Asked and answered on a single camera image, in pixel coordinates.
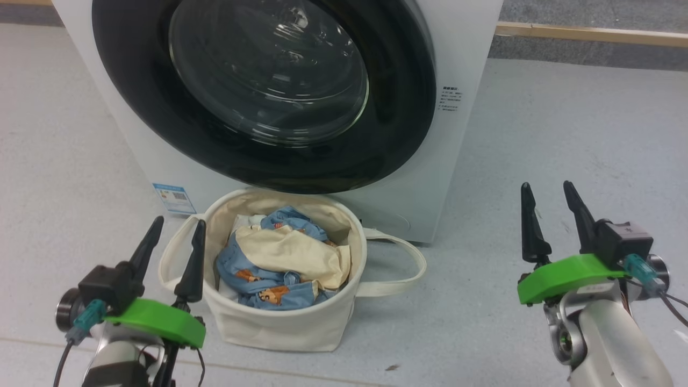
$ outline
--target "fabric laundry basket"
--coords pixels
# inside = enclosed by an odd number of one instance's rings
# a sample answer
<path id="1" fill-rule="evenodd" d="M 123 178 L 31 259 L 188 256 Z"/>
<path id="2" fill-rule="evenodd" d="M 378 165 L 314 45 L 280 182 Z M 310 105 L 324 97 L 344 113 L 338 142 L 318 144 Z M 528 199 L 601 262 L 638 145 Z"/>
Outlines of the fabric laundry basket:
<path id="1" fill-rule="evenodd" d="M 330 299 L 293 311 L 267 311 L 218 293 L 222 281 L 215 274 L 215 260 L 225 247 L 236 215 L 269 214 L 293 206 L 327 231 L 337 244 L 348 244 L 351 271 L 348 283 Z M 215 316 L 222 339 L 242 346 L 277 351 L 333 351 L 341 341 L 354 310 L 356 297 L 379 297 L 409 290 L 425 273 L 421 252 L 408 242 L 373 229 L 362 228 L 344 205 L 324 196 L 300 196 L 263 189 L 241 189 L 220 198 L 206 213 L 191 216 L 167 245 L 158 267 L 163 286 L 173 291 L 191 254 L 191 236 L 199 219 L 206 221 L 203 298 Z M 366 239 L 390 240 L 416 262 L 418 274 L 406 280 L 361 282 L 367 259 Z"/>

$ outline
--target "basket handle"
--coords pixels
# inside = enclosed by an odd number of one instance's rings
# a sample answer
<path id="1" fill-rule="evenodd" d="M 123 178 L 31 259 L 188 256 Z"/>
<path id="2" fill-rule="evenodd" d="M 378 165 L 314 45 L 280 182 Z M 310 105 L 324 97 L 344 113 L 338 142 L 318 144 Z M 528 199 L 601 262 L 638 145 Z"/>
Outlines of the basket handle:
<path id="1" fill-rule="evenodd" d="M 172 265 L 172 259 L 175 257 L 175 253 L 179 251 L 180 246 L 183 241 L 187 239 L 193 227 L 201 220 L 199 215 L 190 215 L 182 226 L 179 228 L 177 233 L 170 239 L 170 243 L 167 244 L 165 250 L 162 252 L 162 257 L 160 258 L 160 264 L 158 265 L 158 280 L 160 284 L 170 291 L 174 291 L 175 286 L 182 280 L 180 275 L 178 278 L 168 278 L 168 270 Z"/>
<path id="2" fill-rule="evenodd" d="M 387 235 L 386 233 L 377 231 L 375 229 L 363 229 L 366 239 L 382 239 L 389 240 L 398 244 L 402 249 L 404 249 L 410 256 L 416 261 L 418 265 L 418 274 L 412 278 L 407 278 L 406 280 L 396 280 L 396 281 L 384 281 L 384 282 L 361 282 L 358 284 L 358 291 L 356 292 L 356 297 L 382 297 L 384 295 L 394 295 L 399 293 L 404 293 L 409 290 L 420 280 L 420 278 L 425 274 L 425 269 L 427 269 L 427 262 L 425 257 L 414 245 L 408 243 L 407 241 Z"/>

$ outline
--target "blue label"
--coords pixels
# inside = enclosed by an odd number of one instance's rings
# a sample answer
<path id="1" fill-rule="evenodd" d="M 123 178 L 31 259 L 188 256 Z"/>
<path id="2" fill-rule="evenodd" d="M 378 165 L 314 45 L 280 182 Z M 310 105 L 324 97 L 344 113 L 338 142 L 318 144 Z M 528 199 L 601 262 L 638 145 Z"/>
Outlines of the blue label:
<path id="1" fill-rule="evenodd" d="M 189 199 L 189 195 L 183 187 L 155 183 L 153 183 L 153 187 L 167 211 L 188 214 L 196 213 L 191 204 L 191 199 Z"/>

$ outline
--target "green mount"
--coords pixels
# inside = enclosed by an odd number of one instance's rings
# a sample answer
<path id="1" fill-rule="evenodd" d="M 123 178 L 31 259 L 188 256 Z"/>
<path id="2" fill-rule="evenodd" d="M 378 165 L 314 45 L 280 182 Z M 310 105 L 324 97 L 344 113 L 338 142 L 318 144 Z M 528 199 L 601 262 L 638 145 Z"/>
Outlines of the green mount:
<path id="1" fill-rule="evenodd" d="M 518 284 L 518 297 L 521 304 L 539 304 L 582 286 L 626 275 L 624 271 L 609 270 L 595 254 L 572 255 L 541 266 L 525 277 Z"/>
<path id="2" fill-rule="evenodd" d="M 192 348 L 203 348 L 206 338 L 206 327 L 191 314 L 144 298 L 135 299 L 124 313 L 107 316 L 105 321 L 124 324 Z"/>

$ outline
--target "washing machine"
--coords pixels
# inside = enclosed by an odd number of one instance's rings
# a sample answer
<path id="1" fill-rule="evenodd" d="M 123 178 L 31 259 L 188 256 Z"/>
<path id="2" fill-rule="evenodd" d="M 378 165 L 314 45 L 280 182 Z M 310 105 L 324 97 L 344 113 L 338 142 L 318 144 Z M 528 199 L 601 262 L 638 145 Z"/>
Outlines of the washing machine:
<path id="1" fill-rule="evenodd" d="M 170 212 L 251 185 L 431 242 L 502 0 L 54 5 Z"/>

